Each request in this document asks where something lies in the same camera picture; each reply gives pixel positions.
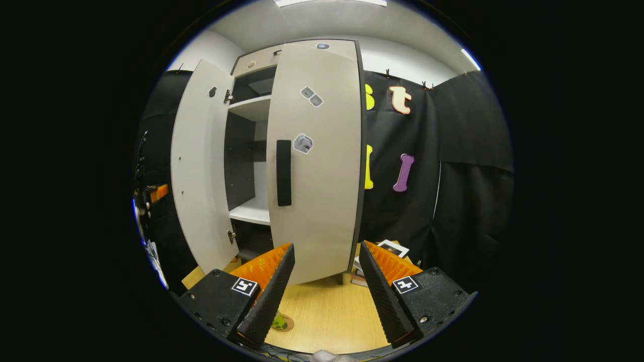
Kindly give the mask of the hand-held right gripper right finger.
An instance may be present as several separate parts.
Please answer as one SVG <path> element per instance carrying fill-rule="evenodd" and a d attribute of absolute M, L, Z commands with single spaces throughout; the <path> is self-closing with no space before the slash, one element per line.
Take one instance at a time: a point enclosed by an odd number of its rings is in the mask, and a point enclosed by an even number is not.
<path fill-rule="evenodd" d="M 468 293 L 440 268 L 420 270 L 370 241 L 361 242 L 359 262 L 392 348 L 430 341 L 478 297 L 477 291 Z"/>

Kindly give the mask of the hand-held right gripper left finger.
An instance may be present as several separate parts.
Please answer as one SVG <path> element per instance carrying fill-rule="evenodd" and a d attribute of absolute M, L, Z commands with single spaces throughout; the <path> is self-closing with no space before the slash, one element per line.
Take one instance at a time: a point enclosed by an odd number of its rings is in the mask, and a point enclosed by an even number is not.
<path fill-rule="evenodd" d="M 296 263 L 286 243 L 233 271 L 214 269 L 174 300 L 218 338 L 251 348 L 264 344 Z"/>

